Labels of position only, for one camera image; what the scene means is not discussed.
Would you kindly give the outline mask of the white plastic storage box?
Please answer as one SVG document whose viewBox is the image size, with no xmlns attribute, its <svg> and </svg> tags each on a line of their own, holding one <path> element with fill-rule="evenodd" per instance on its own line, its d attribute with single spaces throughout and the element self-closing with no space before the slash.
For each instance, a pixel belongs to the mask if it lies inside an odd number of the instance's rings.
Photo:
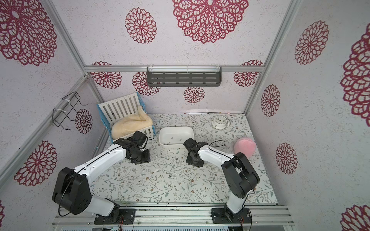
<svg viewBox="0 0 370 231">
<path fill-rule="evenodd" d="M 159 143 L 166 149 L 184 149 L 184 142 L 194 138 L 191 127 L 165 127 L 160 130 Z"/>
</svg>

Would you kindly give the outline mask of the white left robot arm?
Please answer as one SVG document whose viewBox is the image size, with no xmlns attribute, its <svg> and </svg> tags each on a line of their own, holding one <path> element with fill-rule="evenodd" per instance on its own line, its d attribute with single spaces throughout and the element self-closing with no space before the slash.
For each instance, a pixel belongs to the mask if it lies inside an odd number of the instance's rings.
<svg viewBox="0 0 370 231">
<path fill-rule="evenodd" d="M 93 182 L 106 170 L 124 159 L 138 165 L 150 162 L 146 144 L 149 138 L 136 131 L 129 138 L 118 138 L 104 152 L 75 168 L 64 168 L 58 173 L 52 200 L 69 214 L 89 212 L 117 220 L 119 205 L 91 193 Z"/>
</svg>

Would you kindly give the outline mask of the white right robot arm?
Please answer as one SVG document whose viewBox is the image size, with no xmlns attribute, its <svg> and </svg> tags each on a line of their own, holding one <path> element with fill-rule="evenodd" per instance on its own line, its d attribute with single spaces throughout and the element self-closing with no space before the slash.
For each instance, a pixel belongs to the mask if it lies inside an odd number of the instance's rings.
<svg viewBox="0 0 370 231">
<path fill-rule="evenodd" d="M 214 149 L 206 142 L 189 138 L 184 142 L 188 151 L 186 162 L 195 167 L 203 167 L 209 162 L 219 167 L 225 176 L 231 194 L 225 204 L 225 215 L 236 218 L 241 215 L 249 192 L 253 192 L 260 178 L 245 154 L 227 154 Z"/>
</svg>

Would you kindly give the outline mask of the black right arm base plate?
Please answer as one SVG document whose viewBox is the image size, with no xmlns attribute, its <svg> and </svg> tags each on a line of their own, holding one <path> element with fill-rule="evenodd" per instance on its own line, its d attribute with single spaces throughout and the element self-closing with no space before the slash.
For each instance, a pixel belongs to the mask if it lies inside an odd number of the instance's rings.
<svg viewBox="0 0 370 231">
<path fill-rule="evenodd" d="M 251 211 L 248 208 L 242 208 L 234 214 L 226 205 L 223 208 L 212 208 L 211 217 L 213 224 L 250 224 L 252 222 Z"/>
</svg>

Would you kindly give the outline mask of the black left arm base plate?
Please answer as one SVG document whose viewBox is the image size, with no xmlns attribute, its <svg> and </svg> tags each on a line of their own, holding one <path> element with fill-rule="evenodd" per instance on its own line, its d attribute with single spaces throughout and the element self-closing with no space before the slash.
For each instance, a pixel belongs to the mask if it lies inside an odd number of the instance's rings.
<svg viewBox="0 0 370 231">
<path fill-rule="evenodd" d="M 128 225 L 135 220 L 136 209 L 114 208 L 107 217 L 96 215 L 94 225 Z"/>
</svg>

